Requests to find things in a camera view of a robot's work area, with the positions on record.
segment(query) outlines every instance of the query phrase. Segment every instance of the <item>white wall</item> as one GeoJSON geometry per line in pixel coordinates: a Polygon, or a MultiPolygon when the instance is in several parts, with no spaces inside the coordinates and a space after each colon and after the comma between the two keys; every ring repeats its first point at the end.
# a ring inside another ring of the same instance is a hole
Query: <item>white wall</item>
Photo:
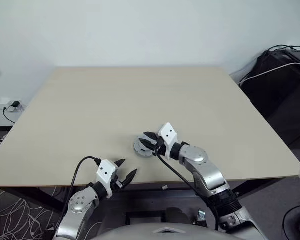
{"type": "Polygon", "coordinates": [[[54,66],[231,73],[277,44],[300,44],[300,0],[0,0],[0,98],[27,105],[54,66]]]}

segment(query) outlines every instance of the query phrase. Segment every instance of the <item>light wood tabletop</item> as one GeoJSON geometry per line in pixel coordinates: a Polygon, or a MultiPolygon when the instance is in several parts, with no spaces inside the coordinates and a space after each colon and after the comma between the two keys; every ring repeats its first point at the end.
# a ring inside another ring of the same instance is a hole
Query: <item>light wood tabletop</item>
{"type": "MultiPolygon", "coordinates": [[[[180,182],[133,147],[166,122],[229,181],[300,175],[300,162],[221,68],[61,67],[0,146],[0,187],[68,186],[86,156],[126,159],[118,175],[138,169],[134,183],[180,182]]],[[[85,161],[75,184],[95,181],[96,171],[85,161]]]]}

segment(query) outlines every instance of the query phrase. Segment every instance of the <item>gray disc object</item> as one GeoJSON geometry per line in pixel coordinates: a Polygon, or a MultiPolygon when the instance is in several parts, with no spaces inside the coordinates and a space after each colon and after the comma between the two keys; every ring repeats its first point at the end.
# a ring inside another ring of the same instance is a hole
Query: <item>gray disc object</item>
{"type": "Polygon", "coordinates": [[[134,148],[134,151],[141,157],[143,158],[149,158],[149,157],[152,157],[153,156],[153,152],[152,150],[150,150],[149,148],[145,147],[140,141],[139,139],[145,139],[145,140],[148,140],[150,141],[152,144],[156,145],[157,144],[157,141],[147,137],[146,135],[142,134],[140,136],[138,136],[135,140],[134,140],[134,143],[133,143],[133,148],[134,148]]]}

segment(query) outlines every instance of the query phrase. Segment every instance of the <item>black table leg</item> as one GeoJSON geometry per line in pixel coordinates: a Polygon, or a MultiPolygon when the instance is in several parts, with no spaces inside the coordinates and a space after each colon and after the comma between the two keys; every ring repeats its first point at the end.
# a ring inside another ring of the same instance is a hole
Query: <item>black table leg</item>
{"type": "Polygon", "coordinates": [[[250,196],[262,189],[265,189],[266,187],[269,187],[270,185],[275,184],[282,179],[283,178],[248,180],[234,188],[232,191],[236,194],[238,199],[242,199],[243,197],[250,196]]]}
{"type": "Polygon", "coordinates": [[[0,187],[0,189],[56,213],[61,213],[64,207],[63,202],[36,187],[0,187]]]}

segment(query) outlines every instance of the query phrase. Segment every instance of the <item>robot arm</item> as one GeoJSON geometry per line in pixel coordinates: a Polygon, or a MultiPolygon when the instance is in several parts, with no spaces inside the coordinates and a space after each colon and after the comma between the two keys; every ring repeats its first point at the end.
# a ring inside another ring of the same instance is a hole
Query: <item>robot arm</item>
{"type": "Polygon", "coordinates": [[[118,168],[125,159],[116,162],[102,160],[96,172],[96,183],[90,183],[82,191],[75,193],[68,203],[68,210],[58,226],[54,240],[76,240],[92,216],[100,201],[113,196],[113,192],[124,189],[134,179],[137,170],[128,174],[123,182],[117,176],[118,168]]]}
{"type": "Polygon", "coordinates": [[[170,123],[166,123],[158,133],[145,132],[144,135],[156,141],[154,145],[153,141],[140,138],[146,148],[167,160],[179,161],[192,173],[196,192],[206,200],[222,229],[243,239],[267,239],[203,149],[185,142],[178,143],[177,133],[170,123]]]}

